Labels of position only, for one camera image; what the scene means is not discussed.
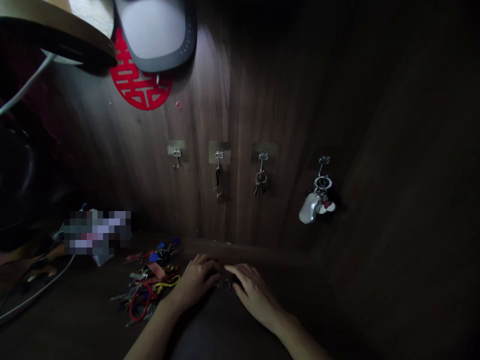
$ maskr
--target gray oval object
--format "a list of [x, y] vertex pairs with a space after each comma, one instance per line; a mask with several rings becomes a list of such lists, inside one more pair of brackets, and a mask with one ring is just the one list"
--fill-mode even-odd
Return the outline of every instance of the gray oval object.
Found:
[[194, 0], [115, 0], [135, 65], [148, 73], [176, 68], [197, 44]]

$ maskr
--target hand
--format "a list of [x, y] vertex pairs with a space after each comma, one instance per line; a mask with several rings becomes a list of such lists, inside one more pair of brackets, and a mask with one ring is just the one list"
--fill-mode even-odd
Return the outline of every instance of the hand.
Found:
[[225, 265], [225, 270], [240, 280], [245, 291], [237, 283], [233, 284], [233, 289], [248, 312], [275, 334], [280, 320], [287, 313], [272, 295], [257, 269], [247, 264], [238, 264]]
[[220, 274], [205, 277], [211, 269], [220, 272], [220, 265], [213, 260], [207, 261], [207, 255], [197, 255], [190, 261], [180, 281], [165, 298], [181, 313], [199, 301], [219, 279]]

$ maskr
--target person's left hand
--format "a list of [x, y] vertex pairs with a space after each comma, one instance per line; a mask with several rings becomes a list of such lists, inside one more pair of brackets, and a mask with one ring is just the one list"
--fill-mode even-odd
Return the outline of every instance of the person's left hand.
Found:
[[220, 273], [218, 273], [205, 280], [211, 269], [216, 269], [218, 272], [221, 271], [218, 262], [214, 260], [207, 261], [207, 259], [208, 257], [205, 254], [195, 256], [186, 267], [178, 284], [165, 298], [178, 311], [184, 312], [199, 301], [207, 290], [220, 279]]

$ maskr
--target red double happiness sign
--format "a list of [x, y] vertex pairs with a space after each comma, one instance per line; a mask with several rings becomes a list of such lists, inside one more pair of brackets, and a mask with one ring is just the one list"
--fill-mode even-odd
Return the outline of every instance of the red double happiness sign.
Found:
[[110, 68], [110, 75], [118, 92], [137, 109], [158, 108], [169, 97], [172, 78], [161, 74], [157, 84], [157, 74], [141, 71], [135, 66], [120, 27], [115, 37], [118, 65]]

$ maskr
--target white cable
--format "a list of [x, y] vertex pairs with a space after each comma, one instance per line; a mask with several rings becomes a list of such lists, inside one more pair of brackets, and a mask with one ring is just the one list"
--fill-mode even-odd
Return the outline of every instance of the white cable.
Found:
[[40, 295], [46, 288], [48, 288], [50, 285], [52, 285], [55, 280], [57, 280], [60, 276], [62, 276], [62, 274], [69, 268], [70, 264], [72, 263], [72, 261], [74, 260], [74, 257], [75, 257], [75, 254], [72, 255], [71, 259], [70, 259], [70, 262], [67, 264], [67, 266], [57, 275], [55, 276], [55, 278], [50, 281], [47, 285], [45, 285], [43, 288], [41, 288], [35, 295], [32, 295], [30, 298], [28, 298], [27, 300], [25, 300], [24, 302], [22, 302], [20, 305], [18, 306], [15, 306], [12, 310], [4, 313], [2, 316], [0, 316], [0, 320], [2, 320], [3, 318], [7, 317], [8, 315], [10, 315], [11, 313], [13, 313], [14, 311], [20, 309], [21, 307], [23, 307], [26, 303], [30, 302], [31, 300], [35, 299], [38, 295]]
[[53, 59], [55, 59], [57, 55], [53, 53], [49, 53], [45, 60], [41, 63], [40, 67], [35, 71], [35, 73], [28, 79], [28, 81], [23, 85], [23, 87], [15, 94], [14, 97], [11, 98], [9, 102], [7, 102], [5, 105], [3, 105], [0, 108], [0, 116], [2, 116], [4, 113], [6, 113], [8, 110], [10, 110], [16, 103], [18, 103], [27, 93], [29, 90], [30, 86], [32, 83], [35, 81], [35, 79], [42, 73], [42, 71], [47, 67], [48, 64], [52, 62]]

